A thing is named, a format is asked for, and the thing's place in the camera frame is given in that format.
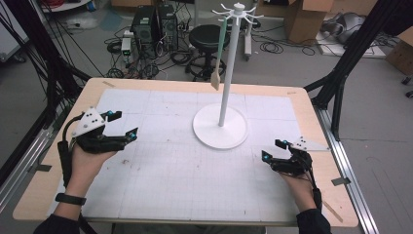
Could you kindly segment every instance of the black stool seat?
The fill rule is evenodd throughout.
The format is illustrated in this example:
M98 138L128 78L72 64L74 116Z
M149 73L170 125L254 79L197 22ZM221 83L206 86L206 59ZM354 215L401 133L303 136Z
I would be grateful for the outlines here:
M214 24L200 25L192 29L189 33L189 42L199 50L200 54L196 58L192 58L186 65L185 71L194 75L193 81L197 78L207 80L215 69L216 59L212 54L218 51L219 34L221 27ZM227 47L230 43L230 36L225 33L224 46ZM197 63L200 59L205 58L202 64ZM219 75L225 72L226 65L221 60L219 64Z
M198 50L205 53L215 53L218 51L219 33L221 27L214 24L200 25L192 29L189 33L189 42ZM230 43L230 37L225 35L224 48Z

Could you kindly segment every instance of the gray floor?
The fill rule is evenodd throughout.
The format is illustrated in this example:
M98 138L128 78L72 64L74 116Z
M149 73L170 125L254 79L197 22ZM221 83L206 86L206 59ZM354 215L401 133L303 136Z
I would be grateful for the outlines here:
M125 17L128 14L119 15L106 6L93 13L98 27L73 35L103 73L110 68L111 58L103 41L131 24L131 19ZM276 19L263 19L262 22L259 30L281 25ZM282 29L263 34L283 38ZM285 46L282 54L275 55L260 51L260 44L253 43L253 55L245 61L242 56L244 42L240 40L233 83L304 87L328 74L339 59L322 56L316 47L313 48L316 51L314 56L304 55L299 48ZM73 43L69 42L68 47L81 70L99 76ZM181 66L165 72L156 79L192 80ZM413 100L404 96L413 88L401 85L402 78L404 75L385 60L363 58L346 83L341 115L340 136L380 233L410 233L413 230L413 181L409 171L413 165ZM46 105L45 95L30 62L9 61L0 65L0 99L3 113L0 118L0 163L3 165ZM1 233L30 233L38 224L13 219L13 209L30 178L31 175L26 177L0 214ZM94 223L93 226L99 233L110 233L109 224ZM297 229L270 227L268 233L297 233ZM333 233L362 233L362 230L360 227L333 228Z

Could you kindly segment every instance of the black watch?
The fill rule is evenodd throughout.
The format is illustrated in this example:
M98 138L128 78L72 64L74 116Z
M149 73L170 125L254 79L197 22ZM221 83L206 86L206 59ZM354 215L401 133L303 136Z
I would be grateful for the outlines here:
M83 206L86 203L86 198L74 197L74 196L66 195L64 193L57 193L55 197L55 201L62 202L62 203L68 203L72 205Z

